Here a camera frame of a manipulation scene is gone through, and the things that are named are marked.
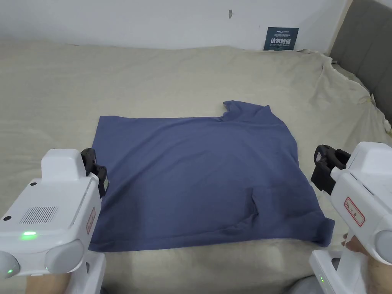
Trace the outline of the person's right hand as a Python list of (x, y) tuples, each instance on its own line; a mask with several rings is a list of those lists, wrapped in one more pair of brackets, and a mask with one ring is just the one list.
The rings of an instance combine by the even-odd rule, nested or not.
[(358, 238), (355, 235), (352, 236), (352, 238), (349, 240), (348, 233), (344, 234), (343, 241), (341, 242), (341, 245), (352, 252), (361, 253), (362, 255), (366, 256), (367, 258), (372, 257), (369, 254), (369, 252), (365, 249), (365, 247), (360, 243), (360, 241), (358, 240)]

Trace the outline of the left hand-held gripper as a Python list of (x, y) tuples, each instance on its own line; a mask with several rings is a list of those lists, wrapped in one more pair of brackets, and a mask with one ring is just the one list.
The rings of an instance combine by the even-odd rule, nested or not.
[(104, 294), (106, 258), (89, 245), (108, 188), (93, 148), (51, 149), (0, 221), (0, 276), (71, 274), (67, 294)]

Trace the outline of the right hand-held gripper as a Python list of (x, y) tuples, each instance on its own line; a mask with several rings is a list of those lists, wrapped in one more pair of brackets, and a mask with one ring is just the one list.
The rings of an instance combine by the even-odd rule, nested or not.
[[(392, 263), (392, 149), (360, 142), (349, 154), (320, 145), (311, 182), (377, 261)], [(365, 258), (347, 249), (315, 250), (309, 263), (325, 294), (364, 294)]]

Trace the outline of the person's left hand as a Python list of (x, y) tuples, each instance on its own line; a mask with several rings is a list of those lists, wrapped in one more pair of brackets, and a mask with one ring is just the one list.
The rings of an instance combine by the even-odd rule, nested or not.
[(65, 294), (70, 280), (70, 273), (28, 276), (26, 294)]

